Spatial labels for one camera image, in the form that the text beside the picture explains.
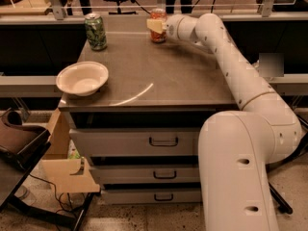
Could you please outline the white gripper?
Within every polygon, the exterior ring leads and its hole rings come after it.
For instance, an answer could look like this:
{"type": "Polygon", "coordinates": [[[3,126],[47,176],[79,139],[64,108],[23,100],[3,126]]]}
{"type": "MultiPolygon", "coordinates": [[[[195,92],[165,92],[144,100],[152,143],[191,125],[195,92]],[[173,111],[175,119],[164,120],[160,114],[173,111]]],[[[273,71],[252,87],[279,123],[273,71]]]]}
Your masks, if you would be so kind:
{"type": "Polygon", "coordinates": [[[184,14],[174,14],[167,19],[165,23],[161,19],[148,18],[146,26],[149,30],[162,34],[167,31],[167,38],[170,40],[184,40],[188,42],[198,42],[195,33],[197,18],[184,14]]]}

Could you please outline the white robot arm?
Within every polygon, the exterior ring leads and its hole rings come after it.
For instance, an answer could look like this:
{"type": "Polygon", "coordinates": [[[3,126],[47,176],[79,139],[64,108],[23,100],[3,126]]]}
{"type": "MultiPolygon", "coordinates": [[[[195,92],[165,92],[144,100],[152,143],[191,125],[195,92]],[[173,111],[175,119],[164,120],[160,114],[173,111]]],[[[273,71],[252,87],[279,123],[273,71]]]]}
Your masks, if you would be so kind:
{"type": "Polygon", "coordinates": [[[210,116],[199,133],[206,231],[279,231],[266,165],[299,146],[296,114],[242,55],[217,15],[149,19],[147,28],[211,50],[238,106],[210,116]]]}

